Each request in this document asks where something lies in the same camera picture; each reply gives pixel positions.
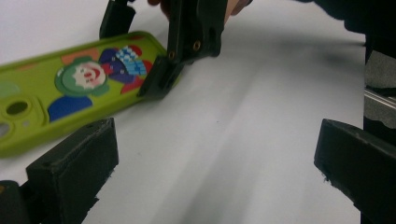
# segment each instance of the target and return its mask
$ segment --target black sleeve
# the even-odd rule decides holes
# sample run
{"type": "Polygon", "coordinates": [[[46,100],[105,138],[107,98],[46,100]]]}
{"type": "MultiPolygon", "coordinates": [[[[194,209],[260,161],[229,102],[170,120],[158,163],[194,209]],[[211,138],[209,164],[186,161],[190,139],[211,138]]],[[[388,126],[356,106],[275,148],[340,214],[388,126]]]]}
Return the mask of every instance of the black sleeve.
{"type": "Polygon", "coordinates": [[[352,32],[396,41],[396,10],[391,0],[297,0],[315,2],[352,32]]]}

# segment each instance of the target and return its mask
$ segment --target white tabletop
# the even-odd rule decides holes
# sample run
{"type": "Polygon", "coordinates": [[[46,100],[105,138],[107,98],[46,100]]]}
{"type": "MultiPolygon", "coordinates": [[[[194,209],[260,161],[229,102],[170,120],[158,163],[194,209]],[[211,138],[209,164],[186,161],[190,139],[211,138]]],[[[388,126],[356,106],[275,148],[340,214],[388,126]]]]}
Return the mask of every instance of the white tabletop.
{"type": "MultiPolygon", "coordinates": [[[[0,64],[96,40],[106,4],[1,1],[0,64]]],[[[134,7],[131,30],[165,44],[160,10],[134,7]]],[[[84,223],[360,223],[313,161],[322,119],[362,126],[363,40],[314,4],[255,0],[227,23],[218,58],[114,115],[120,164],[84,223]]],[[[0,179],[22,184],[57,142],[0,160],[0,179]]]]}

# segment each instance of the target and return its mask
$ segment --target human hand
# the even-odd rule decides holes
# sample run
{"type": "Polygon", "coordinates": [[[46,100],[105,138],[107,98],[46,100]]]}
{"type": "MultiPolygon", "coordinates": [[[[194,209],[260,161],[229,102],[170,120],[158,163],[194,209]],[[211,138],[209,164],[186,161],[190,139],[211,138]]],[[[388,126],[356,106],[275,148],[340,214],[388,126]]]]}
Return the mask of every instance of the human hand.
{"type": "MultiPolygon", "coordinates": [[[[228,0],[227,8],[224,17],[224,23],[230,18],[238,14],[245,6],[248,5],[249,0],[228,0]]],[[[152,6],[161,6],[163,14],[169,19],[170,16],[170,0],[148,0],[148,3],[152,6]]]]}

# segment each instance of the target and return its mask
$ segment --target table surface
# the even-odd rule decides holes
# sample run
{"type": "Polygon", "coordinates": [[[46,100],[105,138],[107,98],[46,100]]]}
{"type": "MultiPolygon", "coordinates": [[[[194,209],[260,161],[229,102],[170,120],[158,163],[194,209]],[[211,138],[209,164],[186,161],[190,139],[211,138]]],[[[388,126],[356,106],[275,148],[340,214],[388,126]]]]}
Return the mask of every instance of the table surface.
{"type": "MultiPolygon", "coordinates": [[[[131,30],[165,45],[167,20],[134,3],[131,30]]],[[[0,2],[0,64],[98,38],[106,1],[0,2]]],[[[314,4],[256,0],[231,18],[218,58],[161,101],[114,115],[120,164],[84,223],[360,223],[314,166],[322,119],[363,118],[363,35],[314,4]]],[[[55,146],[0,160],[0,179],[55,146]]]]}

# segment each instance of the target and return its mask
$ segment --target cartoon picture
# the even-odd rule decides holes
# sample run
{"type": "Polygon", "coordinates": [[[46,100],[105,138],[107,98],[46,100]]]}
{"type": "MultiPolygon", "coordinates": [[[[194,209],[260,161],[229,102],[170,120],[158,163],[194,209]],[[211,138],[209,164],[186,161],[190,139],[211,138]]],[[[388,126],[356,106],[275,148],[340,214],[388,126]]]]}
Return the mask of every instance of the cartoon picture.
{"type": "Polygon", "coordinates": [[[105,49],[95,61],[95,54],[75,53],[64,56],[69,62],[55,77],[55,86],[64,96],[48,108],[49,121],[55,121],[92,106],[90,97],[100,97],[109,91],[108,80],[123,84],[120,94],[139,88],[152,63],[139,59],[142,50],[134,45],[121,49],[105,49]]]}

